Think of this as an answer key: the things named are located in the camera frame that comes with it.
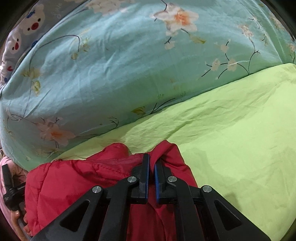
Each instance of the metal screw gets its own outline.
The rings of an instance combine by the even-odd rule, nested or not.
[[[177,180],[177,178],[175,176],[168,177],[168,181],[171,183],[174,183],[176,180]]]
[[[93,193],[99,193],[100,191],[102,191],[102,188],[99,186],[95,186],[95,187],[93,187],[92,191],[93,191]]]
[[[212,188],[210,186],[203,186],[202,189],[204,192],[211,192],[212,191]]]
[[[134,183],[136,180],[137,180],[137,178],[134,177],[134,176],[131,176],[131,177],[128,178],[129,183]]]

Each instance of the red garment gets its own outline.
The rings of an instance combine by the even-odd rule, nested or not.
[[[163,141],[149,152],[150,168],[162,157],[172,174],[188,185],[196,182],[175,144]],[[93,186],[115,185],[130,176],[142,163],[143,154],[128,156],[124,144],[115,143],[86,160],[54,161],[29,172],[25,189],[28,225],[33,235],[52,222]],[[172,205],[158,205],[154,185],[149,186],[146,205],[131,205],[128,241],[175,241],[176,229]]]

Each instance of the green bed sheet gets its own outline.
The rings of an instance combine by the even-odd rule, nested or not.
[[[175,104],[63,153],[121,142],[132,153],[176,143],[199,186],[213,186],[279,241],[296,218],[296,65],[284,64]]]

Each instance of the light blue blanket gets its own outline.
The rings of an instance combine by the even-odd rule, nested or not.
[[[168,105],[294,62],[295,49],[260,1],[87,1],[3,88],[1,142],[31,170]]]

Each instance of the orange flower center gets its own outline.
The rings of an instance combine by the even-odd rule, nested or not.
[[[63,134],[61,132],[58,132],[58,131],[53,131],[50,134],[52,135],[53,138],[57,138],[57,139],[59,139],[60,137],[63,136]]]
[[[183,26],[190,24],[189,14],[185,11],[178,11],[174,17],[176,22]]]

